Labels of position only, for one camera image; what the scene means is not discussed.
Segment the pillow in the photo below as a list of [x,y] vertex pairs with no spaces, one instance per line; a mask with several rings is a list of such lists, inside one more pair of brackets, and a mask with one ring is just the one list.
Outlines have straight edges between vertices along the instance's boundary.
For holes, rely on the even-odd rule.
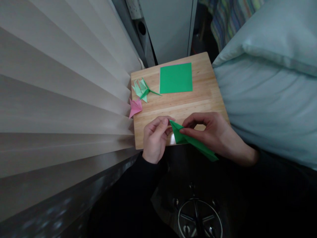
[[243,54],[214,69],[232,128],[247,143],[317,170],[317,80]]
[[243,53],[317,76],[317,1],[266,2],[221,51],[213,67]]

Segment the dark clothing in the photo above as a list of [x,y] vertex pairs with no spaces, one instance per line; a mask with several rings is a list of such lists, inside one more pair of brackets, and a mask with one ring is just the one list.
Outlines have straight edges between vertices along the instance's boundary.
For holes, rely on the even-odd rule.
[[[316,172],[260,151],[255,166],[242,168],[221,158],[250,206],[239,237],[317,237]],[[93,237],[178,237],[156,214],[150,197],[158,165],[142,158],[126,170],[107,194],[104,214]]]

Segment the wooden cutting board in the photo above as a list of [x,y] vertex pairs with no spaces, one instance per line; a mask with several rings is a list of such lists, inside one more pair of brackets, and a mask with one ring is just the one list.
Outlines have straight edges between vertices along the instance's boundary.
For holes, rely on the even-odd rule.
[[[147,95],[148,103],[142,100],[143,111],[133,116],[136,149],[143,149],[144,127],[158,116],[171,116],[181,125],[194,112],[216,111],[221,113],[229,123],[214,70],[206,52],[134,72],[131,74],[131,83],[134,85],[134,80],[143,77],[151,90],[159,92],[159,69],[163,66],[189,62],[192,63],[192,92],[162,94],[162,96],[149,93]],[[131,91],[132,99],[137,100],[138,96],[133,89]],[[197,130],[204,130],[204,128],[204,125],[195,127]],[[166,145],[174,144],[176,144],[175,138],[171,133]]]

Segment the green origami paper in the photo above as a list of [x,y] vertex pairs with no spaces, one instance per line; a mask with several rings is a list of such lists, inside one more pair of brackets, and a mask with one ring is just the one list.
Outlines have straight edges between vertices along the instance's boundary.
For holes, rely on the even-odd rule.
[[146,97],[146,95],[147,94],[145,94],[144,96],[143,96],[143,94],[144,94],[144,92],[146,91],[146,89],[147,88],[145,88],[145,90],[143,90],[142,91],[142,89],[144,89],[143,87],[142,87],[142,84],[139,82],[139,84],[140,84],[140,87],[141,88],[139,88],[139,85],[137,84],[137,81],[135,80],[134,81],[134,86],[132,86],[132,88],[133,88],[133,90],[135,91],[135,94],[140,98],[140,99],[143,99],[144,100],[144,102],[148,102],[148,100],[147,100],[147,97]]
[[192,64],[176,64],[160,68],[159,92],[180,93],[193,90]]
[[170,120],[173,132],[174,132],[174,137],[176,144],[192,144],[195,146],[204,156],[206,156],[211,162],[217,161],[218,158],[215,156],[215,153],[208,149],[203,143],[200,141],[189,137],[187,135],[183,135],[179,132],[180,129],[184,128],[183,126],[177,124],[176,122]]
[[161,96],[161,94],[158,94],[158,93],[156,93],[156,92],[154,92],[154,91],[152,91],[149,87],[148,87],[148,85],[146,84],[146,82],[144,81],[144,79],[142,78],[142,80],[141,80],[141,82],[149,89],[149,91],[151,92],[151,93],[154,93],[154,94],[156,94],[156,95],[159,95],[159,96]]

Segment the light green origami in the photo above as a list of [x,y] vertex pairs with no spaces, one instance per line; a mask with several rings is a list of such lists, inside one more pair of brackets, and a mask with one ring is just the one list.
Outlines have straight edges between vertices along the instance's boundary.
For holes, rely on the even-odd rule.
[[147,90],[147,88],[146,88],[145,84],[140,83],[139,80],[137,80],[137,81],[136,81],[136,80],[134,81],[134,86],[132,86],[132,88],[133,88],[133,90],[135,91],[135,94],[136,94],[140,99],[143,99],[144,102],[148,103],[148,100],[147,100],[146,95],[145,95],[143,98],[141,98],[142,95],[144,94],[144,92]]
[[133,90],[135,91],[135,94],[140,97],[140,99],[143,99],[146,103],[148,102],[147,100],[147,94],[149,94],[149,92],[160,95],[154,91],[152,91],[151,89],[149,89],[148,85],[146,84],[146,82],[144,81],[144,79],[142,78],[142,80],[137,80],[139,82],[139,85],[137,84],[136,80],[134,81],[134,86],[132,86]]
[[184,128],[183,126],[177,124],[176,122],[170,120],[173,132],[174,132],[174,137],[176,144],[192,144],[195,146],[204,156],[206,156],[211,162],[217,161],[218,158],[215,156],[215,153],[208,149],[203,143],[200,141],[189,137],[187,135],[183,135],[179,132],[180,129]]

